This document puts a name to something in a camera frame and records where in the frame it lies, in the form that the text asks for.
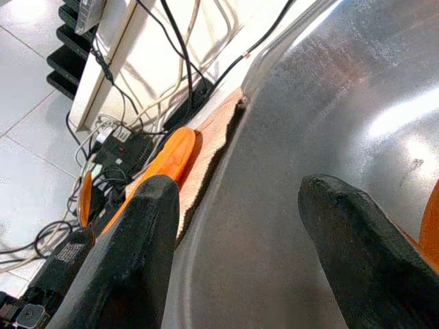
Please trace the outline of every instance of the label sticker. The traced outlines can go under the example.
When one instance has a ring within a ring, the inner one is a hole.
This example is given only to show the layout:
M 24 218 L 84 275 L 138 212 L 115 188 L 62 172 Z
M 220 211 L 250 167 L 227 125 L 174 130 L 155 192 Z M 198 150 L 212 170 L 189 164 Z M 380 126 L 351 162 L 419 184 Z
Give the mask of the label sticker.
M 131 135 L 131 131 L 125 127 L 118 127 L 115 132 L 112 133 L 112 135 L 119 139 L 122 143 L 126 142 L 126 140 L 128 139 L 128 137 L 130 137 Z
M 102 164 L 97 163 L 95 165 L 95 168 L 91 171 L 91 179 L 94 180 L 97 176 L 100 175 L 101 171 L 102 171 Z
M 105 210 L 105 208 L 102 209 L 102 211 L 98 214 L 98 217 L 102 218 L 105 215 L 106 212 L 107 212 L 107 210 Z
M 64 248 L 60 251 L 60 253 L 56 256 L 56 259 L 61 260 L 62 262 L 68 263 L 70 262 L 82 249 L 84 249 L 84 245 L 82 243 L 70 243 L 68 242 Z
M 101 144 L 104 144 L 105 140 L 107 139 L 107 137 L 110 136 L 111 132 L 112 132 L 112 126 L 109 125 L 99 135 L 97 135 L 96 141 Z

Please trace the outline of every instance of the black shelf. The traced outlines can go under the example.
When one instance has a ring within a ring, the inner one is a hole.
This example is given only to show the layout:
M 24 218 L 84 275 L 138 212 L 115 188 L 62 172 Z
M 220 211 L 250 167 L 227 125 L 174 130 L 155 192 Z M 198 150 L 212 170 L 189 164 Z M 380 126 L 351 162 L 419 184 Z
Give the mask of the black shelf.
M 87 39 L 78 36 L 67 24 L 60 26 L 56 30 L 56 36 L 60 39 L 70 50 L 79 55 L 82 59 L 87 60 L 91 45 Z
M 63 0 L 66 5 L 76 12 L 80 12 L 80 0 Z
M 47 63 L 72 84 L 79 86 L 86 61 L 66 45 L 49 55 Z
M 72 84 L 69 80 L 63 77 L 56 71 L 50 73 L 47 78 L 47 82 L 56 89 L 58 89 L 61 93 L 66 95 L 70 99 L 74 99 L 76 95 L 76 91 L 78 87 Z
M 73 31 L 76 27 L 76 22 L 78 21 L 78 13 L 71 9 L 67 4 L 64 4 L 60 7 L 58 10 L 58 14 L 60 18 L 64 21 L 64 23 L 67 24 Z M 85 32 L 82 34 L 82 37 L 85 38 L 87 41 L 92 42 L 93 36 L 96 28 L 91 29 L 90 31 Z

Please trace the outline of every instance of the floor tile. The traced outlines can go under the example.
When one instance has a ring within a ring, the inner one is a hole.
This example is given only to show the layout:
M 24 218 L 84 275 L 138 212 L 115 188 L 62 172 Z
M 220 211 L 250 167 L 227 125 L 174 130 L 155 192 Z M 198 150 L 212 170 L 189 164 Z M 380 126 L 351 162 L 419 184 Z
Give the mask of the floor tile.
M 11 295 L 12 297 L 19 297 L 20 292 L 27 285 L 27 281 L 15 276 L 11 273 L 0 274 L 0 291 Z
M 45 60 L 0 28 L 0 132 L 37 106 L 53 88 Z
M 73 155 L 78 145 L 65 125 L 65 116 L 71 104 L 69 98 L 55 91 L 6 135 L 71 175 L 77 176 L 80 168 Z M 80 132 L 77 136 L 83 141 L 87 135 L 87 132 Z
M 0 138 L 0 159 L 0 250 L 7 250 L 28 244 L 43 226 L 60 220 L 74 179 L 7 136 Z M 12 273 L 29 280 L 40 265 Z
M 63 22 L 58 16 L 61 0 L 12 0 L 0 8 L 0 26 L 46 58 L 62 43 L 56 29 Z

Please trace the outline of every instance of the black power adapter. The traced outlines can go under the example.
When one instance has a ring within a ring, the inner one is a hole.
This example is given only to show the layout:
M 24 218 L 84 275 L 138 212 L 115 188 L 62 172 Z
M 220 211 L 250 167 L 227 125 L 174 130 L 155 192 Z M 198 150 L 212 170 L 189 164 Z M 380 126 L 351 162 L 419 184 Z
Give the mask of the black power adapter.
M 123 126 L 107 127 L 96 141 L 101 146 L 93 162 L 102 165 L 105 178 L 125 180 L 126 184 L 141 170 L 154 146 L 148 135 Z

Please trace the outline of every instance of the orange gripper part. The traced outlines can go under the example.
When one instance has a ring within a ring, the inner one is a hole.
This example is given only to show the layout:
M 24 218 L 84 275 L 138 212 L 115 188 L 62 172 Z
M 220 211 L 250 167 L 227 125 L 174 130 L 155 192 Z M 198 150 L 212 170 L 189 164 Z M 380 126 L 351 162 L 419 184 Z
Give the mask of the orange gripper part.
M 439 181 L 424 210 L 420 225 L 419 248 L 429 264 L 439 273 Z
M 105 234 L 113 226 L 136 193 L 138 187 L 148 178 L 154 175 L 166 175 L 178 182 L 185 170 L 194 147 L 195 132 L 187 127 L 177 129 L 171 137 L 169 137 L 169 140 L 165 143 L 162 151 L 157 155 L 154 161 L 151 162 L 151 165 L 143 174 L 131 194 L 126 198 L 125 202 L 108 222 L 107 226 L 102 231 L 102 234 Z
M 88 225 L 88 216 L 90 215 L 91 207 L 91 187 L 92 179 L 91 172 L 87 171 L 85 175 L 84 182 L 82 183 L 82 188 L 80 191 L 79 203 L 78 203 L 78 217 L 80 224 L 83 228 Z

